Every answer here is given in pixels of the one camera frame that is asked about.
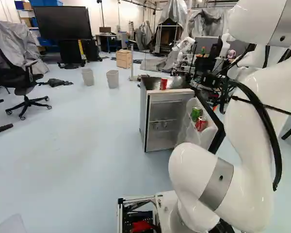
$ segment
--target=trash bin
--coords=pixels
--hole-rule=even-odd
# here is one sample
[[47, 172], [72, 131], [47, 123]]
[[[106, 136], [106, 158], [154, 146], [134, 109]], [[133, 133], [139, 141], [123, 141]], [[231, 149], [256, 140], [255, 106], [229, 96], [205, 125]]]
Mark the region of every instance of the trash bin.
[[92, 86], [94, 85], [94, 74], [92, 69], [82, 69], [82, 76], [83, 76], [83, 80], [85, 85], [87, 86]]
[[118, 88], [118, 70], [109, 70], [106, 75], [109, 88]]

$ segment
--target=black office chair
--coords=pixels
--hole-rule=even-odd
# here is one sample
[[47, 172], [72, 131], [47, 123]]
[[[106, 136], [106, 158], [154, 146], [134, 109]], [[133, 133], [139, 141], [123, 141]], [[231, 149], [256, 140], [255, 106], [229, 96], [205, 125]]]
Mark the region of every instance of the black office chair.
[[6, 109], [7, 115], [12, 114], [12, 111], [23, 107], [21, 113], [18, 115], [21, 120], [25, 119], [24, 113], [28, 107], [35, 105], [41, 107], [47, 107], [52, 109], [52, 106], [48, 104], [40, 104], [38, 101], [49, 101], [48, 96], [30, 100], [26, 95], [30, 93], [37, 85], [36, 80], [41, 79], [43, 74], [33, 74], [32, 66], [36, 64], [38, 60], [25, 64], [25, 69], [13, 65], [4, 55], [0, 49], [0, 86], [15, 88], [15, 95], [24, 96], [24, 102], [16, 105], [13, 108]]

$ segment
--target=gray tarp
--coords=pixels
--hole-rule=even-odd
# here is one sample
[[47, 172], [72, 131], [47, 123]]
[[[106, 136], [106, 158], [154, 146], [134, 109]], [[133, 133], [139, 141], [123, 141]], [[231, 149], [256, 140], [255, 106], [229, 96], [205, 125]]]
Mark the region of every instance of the gray tarp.
[[228, 12], [230, 9], [203, 8], [193, 11], [188, 22], [189, 36], [220, 36], [228, 32]]
[[173, 63], [177, 61], [179, 51], [171, 51], [168, 54], [168, 57], [155, 58], [155, 59], [144, 59], [141, 62], [140, 69], [151, 70], [151, 71], [161, 71], [161, 72], [170, 72]]
[[32, 66], [34, 74], [45, 74], [49, 68], [40, 59], [40, 53], [26, 25], [0, 21], [0, 49], [16, 66], [23, 67], [30, 61], [39, 60]]
[[163, 7], [158, 24], [164, 23], [169, 18], [184, 28], [187, 14], [188, 7], [184, 0], [169, 0]]
[[153, 33], [149, 21], [143, 22], [136, 32], [136, 43], [140, 51], [146, 50], [148, 44], [152, 40]]
[[[184, 28], [187, 13], [188, 7], [184, 0], [169, 0], [169, 2], [163, 7], [162, 15], [158, 24], [164, 23], [168, 18], [170, 18]], [[173, 62], [177, 61], [178, 53], [179, 51], [171, 51], [167, 58], [145, 59], [141, 62], [140, 69], [170, 72], [173, 67]]]

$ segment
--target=table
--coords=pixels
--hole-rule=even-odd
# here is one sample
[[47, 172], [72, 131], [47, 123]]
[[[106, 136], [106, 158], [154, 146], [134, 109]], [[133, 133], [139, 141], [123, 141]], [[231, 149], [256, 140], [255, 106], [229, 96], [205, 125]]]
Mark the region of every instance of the table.
[[108, 46], [108, 52], [109, 53], [110, 53], [110, 48], [111, 47], [116, 47], [116, 48], [118, 47], [117, 44], [116, 45], [109, 45], [109, 39], [111, 39], [111, 38], [117, 39], [117, 35], [100, 33], [100, 34], [96, 34], [95, 36], [97, 37], [98, 47], [100, 46], [100, 51], [101, 51], [101, 40], [100, 40], [101, 37], [107, 38], [107, 46]]

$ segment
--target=gray floor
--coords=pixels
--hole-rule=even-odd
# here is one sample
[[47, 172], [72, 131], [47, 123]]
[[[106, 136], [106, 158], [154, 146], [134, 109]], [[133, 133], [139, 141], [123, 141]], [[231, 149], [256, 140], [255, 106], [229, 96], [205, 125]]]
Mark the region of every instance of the gray floor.
[[[136, 52], [134, 59], [144, 56]], [[4, 109], [22, 98], [0, 89], [0, 99], [5, 100], [0, 104], [0, 125], [14, 123], [0, 133], [0, 222], [20, 213], [28, 233], [114, 233], [118, 197], [172, 190], [167, 169], [171, 151], [143, 153], [139, 88], [128, 81], [130, 69], [117, 68], [110, 59], [89, 63], [95, 86], [87, 87], [81, 69], [49, 67], [45, 81], [74, 83], [40, 86], [29, 94], [48, 95], [52, 110], [31, 107], [25, 121], [18, 120], [18, 111], [7, 116]], [[166, 75], [134, 67], [135, 75]], [[108, 89], [105, 73], [110, 69], [119, 70], [119, 89]], [[291, 232], [291, 146], [283, 141], [280, 145], [283, 179], [268, 233]], [[218, 155], [240, 162], [227, 139]]]

